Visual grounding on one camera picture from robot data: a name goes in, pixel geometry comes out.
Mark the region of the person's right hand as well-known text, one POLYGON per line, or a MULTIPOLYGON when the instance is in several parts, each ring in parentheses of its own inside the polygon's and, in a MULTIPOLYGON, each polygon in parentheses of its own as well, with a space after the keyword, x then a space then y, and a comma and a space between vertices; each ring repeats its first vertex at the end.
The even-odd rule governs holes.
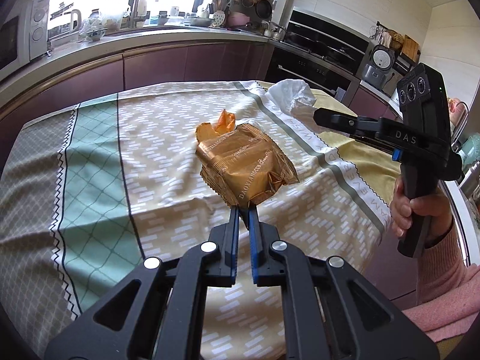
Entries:
POLYGON ((439 189, 430 195, 409 199, 404 195, 401 176, 394 183, 390 209, 391 230, 398 238, 402 238, 412 227, 414 214, 431 217, 430 229, 425 238, 425 248, 431 248, 441 242, 453 227, 449 201, 439 189))

